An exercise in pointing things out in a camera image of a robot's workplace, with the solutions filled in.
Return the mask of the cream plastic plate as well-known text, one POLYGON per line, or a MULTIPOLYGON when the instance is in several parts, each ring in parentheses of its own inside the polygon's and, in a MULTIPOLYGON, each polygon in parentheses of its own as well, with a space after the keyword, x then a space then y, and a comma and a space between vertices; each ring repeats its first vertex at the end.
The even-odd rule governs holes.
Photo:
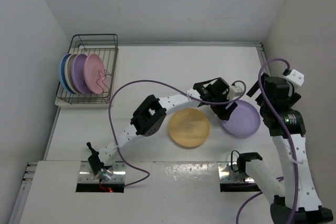
POLYGON ((74 58, 77 56, 77 54, 71 54, 65 64, 65 78, 67 81, 67 85, 69 86, 70 90, 74 93, 74 94, 79 94, 79 91, 77 90, 77 88, 74 85, 74 82, 72 80, 72 75, 71 75, 71 66, 72 66, 72 62, 74 60, 74 58))

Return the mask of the blue plastic plate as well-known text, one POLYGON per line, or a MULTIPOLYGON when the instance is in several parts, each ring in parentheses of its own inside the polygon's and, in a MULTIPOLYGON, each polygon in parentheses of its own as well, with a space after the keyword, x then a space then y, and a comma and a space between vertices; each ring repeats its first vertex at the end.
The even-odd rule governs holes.
POLYGON ((62 87, 69 93, 74 94, 74 92, 70 89, 66 77, 65 77, 65 64, 66 60, 71 56, 71 54, 66 54, 62 57, 59 63, 58 67, 58 74, 59 74, 59 82, 62 85, 62 87))

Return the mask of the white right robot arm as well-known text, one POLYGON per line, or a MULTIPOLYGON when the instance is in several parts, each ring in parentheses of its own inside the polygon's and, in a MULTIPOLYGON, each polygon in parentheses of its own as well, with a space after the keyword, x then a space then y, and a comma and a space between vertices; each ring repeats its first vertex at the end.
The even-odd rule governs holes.
POLYGON ((273 223, 329 223, 332 210, 324 207, 314 188, 306 155, 306 128, 303 117, 292 106, 301 98, 295 91, 303 77, 297 79, 262 74, 248 91, 257 89, 256 102, 280 159, 284 182, 268 170, 260 154, 240 153, 236 172, 251 177, 270 204, 273 223))

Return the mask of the purple plastic plate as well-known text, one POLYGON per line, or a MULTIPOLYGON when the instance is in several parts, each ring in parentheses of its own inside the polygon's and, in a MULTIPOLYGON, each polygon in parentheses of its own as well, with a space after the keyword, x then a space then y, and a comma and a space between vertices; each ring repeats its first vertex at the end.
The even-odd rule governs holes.
POLYGON ((88 88, 84 74, 84 64, 85 60, 87 59, 87 55, 85 54, 78 54, 75 56, 72 64, 71 64, 71 77, 72 81, 75 85, 75 88, 81 93, 81 94, 89 94, 91 91, 88 88))
POLYGON ((228 121, 221 121, 223 129, 238 138, 248 138, 254 135, 261 124, 257 109, 249 102, 238 100, 237 107, 231 113, 228 121))

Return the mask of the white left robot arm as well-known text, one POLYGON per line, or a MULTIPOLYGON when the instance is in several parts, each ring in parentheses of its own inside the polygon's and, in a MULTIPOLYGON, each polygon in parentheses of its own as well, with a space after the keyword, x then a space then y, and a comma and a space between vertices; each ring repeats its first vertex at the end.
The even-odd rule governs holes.
POLYGON ((114 142, 96 151, 91 143, 87 143, 91 151, 88 158, 95 178, 108 179, 108 169, 112 167, 117 156, 121 156, 121 148, 128 143, 154 135, 165 118, 175 112, 188 108, 208 105, 221 120, 227 121, 237 107, 246 88, 236 83, 228 84, 223 78, 215 78, 198 82, 187 91, 177 90, 175 95, 157 98, 149 95, 133 112, 128 126, 120 135, 113 134, 114 142))

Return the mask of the pink plastic plate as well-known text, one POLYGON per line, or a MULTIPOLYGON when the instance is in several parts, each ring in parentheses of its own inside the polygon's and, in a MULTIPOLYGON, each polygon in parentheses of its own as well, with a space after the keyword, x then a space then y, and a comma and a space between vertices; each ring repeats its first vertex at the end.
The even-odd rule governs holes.
POLYGON ((106 79, 105 67, 98 54, 90 54, 85 60, 83 74, 91 92, 101 94, 104 91, 103 81, 106 79))

